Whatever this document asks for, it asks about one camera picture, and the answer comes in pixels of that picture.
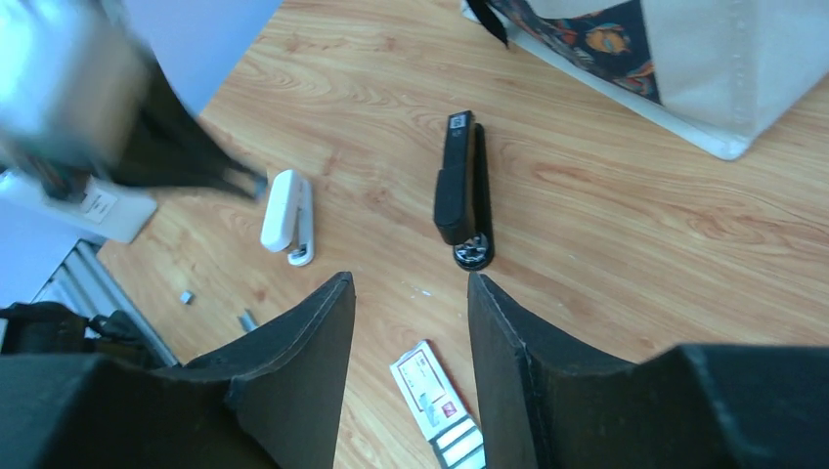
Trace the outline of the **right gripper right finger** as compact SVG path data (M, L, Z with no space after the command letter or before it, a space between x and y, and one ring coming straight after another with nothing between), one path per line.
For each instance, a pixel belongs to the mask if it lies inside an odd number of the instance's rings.
M824 347L679 344L641 363L469 277L468 327L491 468L824 468Z

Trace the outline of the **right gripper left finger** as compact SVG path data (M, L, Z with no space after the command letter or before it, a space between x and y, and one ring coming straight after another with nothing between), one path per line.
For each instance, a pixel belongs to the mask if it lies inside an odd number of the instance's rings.
M351 274L185 364L126 313L1 312L5 468L328 468L355 319Z

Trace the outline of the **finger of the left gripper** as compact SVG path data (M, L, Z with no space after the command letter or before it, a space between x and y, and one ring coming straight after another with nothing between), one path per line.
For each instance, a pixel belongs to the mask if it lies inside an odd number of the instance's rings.
M245 199L267 189L265 172L233 158L189 113L160 64L109 178L129 188L210 189Z

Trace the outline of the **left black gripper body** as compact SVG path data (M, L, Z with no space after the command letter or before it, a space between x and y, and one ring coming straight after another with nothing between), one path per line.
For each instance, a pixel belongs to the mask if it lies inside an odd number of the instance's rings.
M139 186L154 59L121 1L1 4L1 164L46 194Z

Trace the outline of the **staple box with staples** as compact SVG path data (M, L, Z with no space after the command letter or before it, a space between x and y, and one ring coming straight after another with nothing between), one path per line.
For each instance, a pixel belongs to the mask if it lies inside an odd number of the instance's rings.
M429 342L418 342L389 369L440 466L485 468L482 432Z

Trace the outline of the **white stapler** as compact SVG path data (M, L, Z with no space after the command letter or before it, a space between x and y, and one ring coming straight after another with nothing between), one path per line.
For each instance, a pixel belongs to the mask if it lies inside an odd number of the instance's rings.
M273 180L260 243L270 252L284 252L287 262L302 267L315 256L313 187L299 172L288 169Z

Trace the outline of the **black stapler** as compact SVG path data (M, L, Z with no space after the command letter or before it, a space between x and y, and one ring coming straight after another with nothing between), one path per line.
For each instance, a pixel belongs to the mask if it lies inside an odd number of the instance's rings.
M470 110L448 117L433 222L461 269L480 271L494 259L486 135Z

